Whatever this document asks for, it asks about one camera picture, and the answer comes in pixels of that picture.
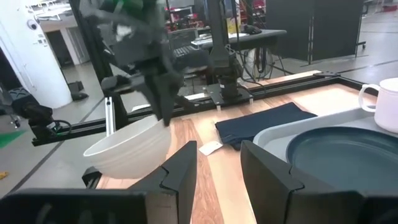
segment mug handle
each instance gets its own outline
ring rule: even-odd
[[[361,91],[359,91],[359,96],[358,96],[359,105],[362,107],[363,110],[374,113],[376,112],[376,109],[370,108],[363,103],[363,95],[365,94],[365,90],[367,88],[372,88],[377,91],[380,91],[380,87],[375,84],[363,84]]]

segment gray tray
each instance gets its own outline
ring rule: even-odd
[[[370,129],[398,137],[398,134],[390,133],[377,126],[374,122],[373,115],[373,113],[369,113],[358,108],[327,116],[319,116],[303,121],[283,124],[262,130],[256,135],[256,137],[254,137],[253,143],[262,147],[279,159],[287,162],[286,149],[289,142],[296,137],[296,135],[315,128],[345,126]]]

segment security camera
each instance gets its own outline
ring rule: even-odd
[[[31,29],[31,30],[36,30],[37,29],[37,23],[36,21],[34,21],[33,19],[29,19],[27,21],[27,26]]]

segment folded towel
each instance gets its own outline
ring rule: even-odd
[[[240,150],[243,140],[253,141],[256,134],[266,128],[313,117],[316,115],[302,111],[294,103],[287,103],[273,109],[218,122],[216,128],[223,144],[230,144],[235,150]]]

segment paper tag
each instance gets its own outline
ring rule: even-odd
[[[221,146],[223,146],[221,143],[218,141],[211,141],[203,145],[199,151],[203,153],[205,156],[210,155],[212,152],[216,151],[219,149]]]
[[[147,108],[150,107],[150,105],[138,105],[132,108],[131,112],[139,110],[139,109],[143,109],[143,108]]]

